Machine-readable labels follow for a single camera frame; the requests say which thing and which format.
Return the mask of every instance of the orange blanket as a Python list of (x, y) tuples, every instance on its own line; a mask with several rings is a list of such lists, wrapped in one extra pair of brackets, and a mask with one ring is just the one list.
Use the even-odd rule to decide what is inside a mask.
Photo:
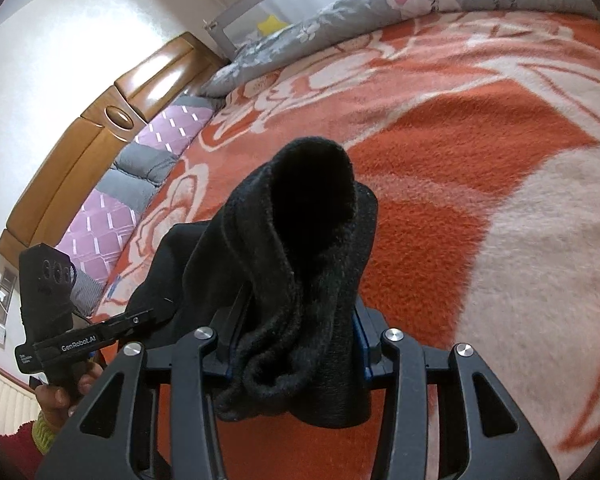
[[(124, 309), (173, 224), (211, 217), (305, 135), (342, 143), (379, 199), (365, 303), (421, 343), (471, 342), (570, 473), (600, 435), (600, 24), (432, 14), (241, 86), (154, 199), (99, 312)], [(342, 431), (221, 424), (229, 478), (366, 479), (381, 408), (377, 394), (372, 420)]]

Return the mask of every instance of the headboard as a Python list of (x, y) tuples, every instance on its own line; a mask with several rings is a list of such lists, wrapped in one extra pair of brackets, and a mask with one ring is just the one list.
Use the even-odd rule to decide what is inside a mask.
[(16, 202), (0, 254), (18, 268), (25, 248), (56, 246), (120, 150), (182, 91), (194, 91), (224, 62), (185, 32), (120, 76), (64, 131)]

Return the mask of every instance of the silver screw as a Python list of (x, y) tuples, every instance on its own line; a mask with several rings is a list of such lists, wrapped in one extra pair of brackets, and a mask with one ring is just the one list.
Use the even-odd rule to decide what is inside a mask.
[(201, 326), (193, 333), (196, 339), (211, 339), (214, 335), (214, 329), (210, 326)]
[(399, 328), (390, 328), (384, 331), (384, 337), (389, 341), (401, 341), (404, 339), (404, 333)]
[(467, 343), (458, 343), (456, 345), (456, 352), (462, 357), (471, 357), (474, 354), (474, 347)]
[(140, 343), (135, 342), (128, 343), (125, 345), (122, 351), (125, 353), (125, 355), (128, 356), (138, 355), (142, 351), (142, 345)]

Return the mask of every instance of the black cloth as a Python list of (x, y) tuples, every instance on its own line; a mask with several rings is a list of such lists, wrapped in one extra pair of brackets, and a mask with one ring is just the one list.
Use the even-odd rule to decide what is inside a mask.
[(377, 210), (342, 147), (295, 140), (245, 178), (210, 221), (171, 228), (127, 311), (173, 301), (173, 319), (144, 340), (162, 346), (208, 325), (250, 282), (254, 301), (230, 384), (214, 396), (217, 415), (289, 411), (314, 426), (360, 424), (370, 401), (352, 313)]

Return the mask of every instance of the knit cuff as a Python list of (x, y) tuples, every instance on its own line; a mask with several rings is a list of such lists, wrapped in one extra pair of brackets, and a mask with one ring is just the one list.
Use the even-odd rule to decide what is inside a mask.
[(46, 455), (56, 439), (56, 434), (49, 428), (42, 412), (38, 415), (38, 420), (33, 423), (31, 436), (33, 437), (33, 442), (36, 444), (38, 451), (43, 455)]

